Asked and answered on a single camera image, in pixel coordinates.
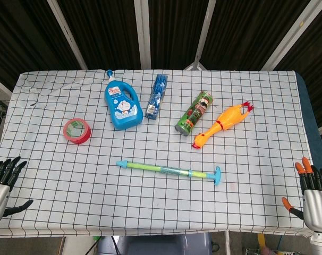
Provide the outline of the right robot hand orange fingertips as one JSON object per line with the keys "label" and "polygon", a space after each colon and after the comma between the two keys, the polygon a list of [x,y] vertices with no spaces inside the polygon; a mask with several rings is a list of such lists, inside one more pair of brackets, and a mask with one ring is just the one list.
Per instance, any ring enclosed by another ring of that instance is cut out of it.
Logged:
{"label": "right robot hand orange fingertips", "polygon": [[287,198],[282,198],[286,210],[303,220],[314,232],[322,232],[322,168],[317,169],[305,157],[295,163],[303,195],[303,211],[294,208]]}

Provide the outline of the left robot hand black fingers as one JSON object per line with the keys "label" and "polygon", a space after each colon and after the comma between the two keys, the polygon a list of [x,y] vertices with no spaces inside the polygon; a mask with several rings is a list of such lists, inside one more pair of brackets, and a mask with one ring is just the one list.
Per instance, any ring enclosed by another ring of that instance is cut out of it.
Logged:
{"label": "left robot hand black fingers", "polygon": [[18,164],[20,160],[21,157],[18,156],[14,159],[8,158],[5,161],[0,161],[0,221],[3,217],[17,214],[28,209],[33,203],[33,200],[29,199],[21,206],[11,208],[6,207],[10,193],[14,188],[19,174],[27,164],[27,161],[23,161]]}

